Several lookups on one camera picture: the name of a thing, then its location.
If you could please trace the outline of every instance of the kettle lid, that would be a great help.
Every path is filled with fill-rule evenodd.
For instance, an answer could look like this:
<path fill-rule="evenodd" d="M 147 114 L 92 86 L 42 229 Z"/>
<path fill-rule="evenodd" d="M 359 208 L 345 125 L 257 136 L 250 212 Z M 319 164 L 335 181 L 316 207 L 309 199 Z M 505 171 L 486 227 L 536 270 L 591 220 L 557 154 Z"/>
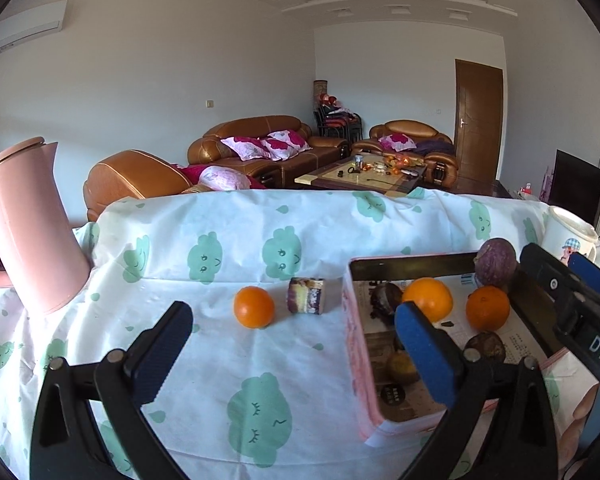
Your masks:
<path fill-rule="evenodd" d="M 14 155 L 21 150 L 26 150 L 27 148 L 31 148 L 32 146 L 36 146 L 37 144 L 43 144 L 45 142 L 44 137 L 33 137 L 32 139 L 23 140 L 17 144 L 14 144 L 10 148 L 6 150 L 2 150 L 0 152 L 0 162 L 2 162 L 5 158 Z"/>

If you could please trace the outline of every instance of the air conditioner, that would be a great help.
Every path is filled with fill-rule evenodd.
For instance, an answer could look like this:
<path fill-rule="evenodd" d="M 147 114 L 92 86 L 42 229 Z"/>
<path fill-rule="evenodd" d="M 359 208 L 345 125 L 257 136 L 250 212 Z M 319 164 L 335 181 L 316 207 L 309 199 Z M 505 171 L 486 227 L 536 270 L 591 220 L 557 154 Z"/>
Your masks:
<path fill-rule="evenodd" d="M 0 22 L 0 53 L 24 41 L 62 30 L 66 1 L 25 10 Z"/>

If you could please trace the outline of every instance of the white wall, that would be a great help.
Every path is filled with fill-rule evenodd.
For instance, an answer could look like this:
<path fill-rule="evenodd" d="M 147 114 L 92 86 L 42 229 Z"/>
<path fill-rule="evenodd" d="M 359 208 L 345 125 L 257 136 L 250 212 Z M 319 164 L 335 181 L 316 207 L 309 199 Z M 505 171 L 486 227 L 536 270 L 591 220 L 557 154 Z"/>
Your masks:
<path fill-rule="evenodd" d="M 502 168 L 508 189 L 539 191 L 555 150 L 597 165 L 600 34 L 576 0 L 515 0 L 505 36 L 509 117 Z"/>
<path fill-rule="evenodd" d="M 17 1 L 10 13 L 56 0 Z M 73 222 L 97 161 L 127 148 L 180 164 L 215 124 L 262 114 L 312 122 L 313 32 L 256 0 L 69 0 L 64 30 L 0 54 L 0 150 L 59 141 Z M 213 99 L 214 108 L 205 108 Z"/>
<path fill-rule="evenodd" d="M 329 94 L 360 114 L 367 132 L 390 120 L 413 119 L 453 138 L 456 59 L 503 69 L 507 103 L 504 42 L 496 34 L 421 22 L 315 30 L 316 78 L 326 79 Z"/>

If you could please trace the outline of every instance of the wooden door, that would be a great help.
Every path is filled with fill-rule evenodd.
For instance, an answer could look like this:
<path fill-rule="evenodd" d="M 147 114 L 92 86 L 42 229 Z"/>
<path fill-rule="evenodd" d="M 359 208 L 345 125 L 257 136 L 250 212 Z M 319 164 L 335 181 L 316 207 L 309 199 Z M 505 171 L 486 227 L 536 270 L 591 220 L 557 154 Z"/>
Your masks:
<path fill-rule="evenodd" d="M 456 157 L 459 175 L 491 184 L 502 138 L 502 70 L 456 59 Z"/>

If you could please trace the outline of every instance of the coffee table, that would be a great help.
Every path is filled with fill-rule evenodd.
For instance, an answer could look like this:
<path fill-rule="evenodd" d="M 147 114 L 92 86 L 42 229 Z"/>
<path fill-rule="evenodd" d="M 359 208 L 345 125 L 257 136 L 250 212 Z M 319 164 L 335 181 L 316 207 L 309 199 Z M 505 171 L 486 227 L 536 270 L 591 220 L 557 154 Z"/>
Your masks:
<path fill-rule="evenodd" d="M 365 163 L 381 162 L 381 155 L 370 153 L 363 154 Z M 362 171 L 361 173 L 347 173 L 353 167 L 354 158 L 343 158 L 338 162 L 323 166 L 318 170 L 301 175 L 296 178 L 296 184 L 303 184 L 315 189 L 346 189 L 377 191 L 387 196 L 405 196 L 422 181 L 425 166 L 409 168 L 418 173 L 418 176 L 405 174 L 394 175 L 379 173 L 378 171 Z"/>

